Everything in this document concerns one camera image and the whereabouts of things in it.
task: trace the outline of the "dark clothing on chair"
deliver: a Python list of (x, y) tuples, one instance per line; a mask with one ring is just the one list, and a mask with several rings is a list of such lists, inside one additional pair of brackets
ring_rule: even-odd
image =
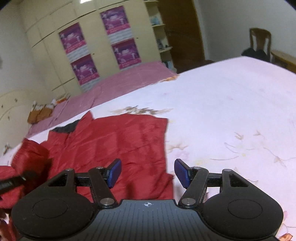
[(252, 57), (266, 62), (270, 62), (266, 53), (263, 50), (255, 51), (253, 48), (248, 48), (242, 52), (242, 56)]

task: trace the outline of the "bed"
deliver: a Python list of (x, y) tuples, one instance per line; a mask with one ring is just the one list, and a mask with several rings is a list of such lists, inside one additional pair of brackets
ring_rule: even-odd
[[(221, 173), (229, 168), (274, 198), (284, 211), (277, 234), (296, 235), (296, 75), (248, 57), (234, 58), (159, 81), (90, 109), (94, 118), (148, 114), (169, 120), (167, 172), (181, 158)], [(88, 110), (60, 123), (80, 119)], [(30, 137), (47, 139), (51, 127)], [(174, 178), (174, 197), (184, 189)], [(218, 193), (209, 188), (208, 196)]]
[(90, 91), (57, 105), (51, 117), (33, 125), (26, 137), (56, 126), (92, 107), (175, 75), (161, 62), (144, 63), (117, 73), (100, 81)]

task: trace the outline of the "wooden table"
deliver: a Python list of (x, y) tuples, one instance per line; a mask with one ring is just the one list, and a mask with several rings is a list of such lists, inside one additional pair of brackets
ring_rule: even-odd
[(296, 73), (296, 58), (279, 50), (272, 50), (271, 54), (274, 59), (272, 63), (280, 65), (281, 67)]

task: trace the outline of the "red cloth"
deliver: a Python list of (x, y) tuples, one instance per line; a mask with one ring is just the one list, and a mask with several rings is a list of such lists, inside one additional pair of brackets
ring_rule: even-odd
[(49, 151), (35, 141), (24, 139), (22, 146), (12, 159), (11, 167), (0, 166), (0, 179), (21, 175), (24, 171), (35, 171), (40, 177), (3, 195), (0, 208), (11, 209), (17, 201), (46, 181), (50, 168)]
[[(173, 199), (173, 176), (166, 173), (165, 131), (167, 119), (149, 115), (109, 116), (93, 119), (87, 112), (70, 134), (49, 132), (41, 145), (50, 151), (52, 178), (66, 168), (87, 172), (122, 161), (114, 188), (115, 198)], [(92, 201), (89, 188), (78, 192)]]
[[(15, 176), (17, 176), (17, 173), (12, 167), (0, 166), (1, 180)], [(20, 186), (1, 195), (2, 200), (0, 201), (0, 208), (12, 209), (12, 207), (17, 203), (17, 201), (24, 196), (23, 189), (24, 186)]]
[(12, 240), (12, 235), (10, 233), (10, 227), (3, 220), (0, 220), (0, 237), (5, 237), (9, 241)]

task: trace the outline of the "wooden door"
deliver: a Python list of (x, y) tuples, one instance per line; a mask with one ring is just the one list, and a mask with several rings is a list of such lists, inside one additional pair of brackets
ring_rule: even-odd
[(199, 67), (205, 56), (193, 0), (159, 0), (158, 5), (178, 73)]

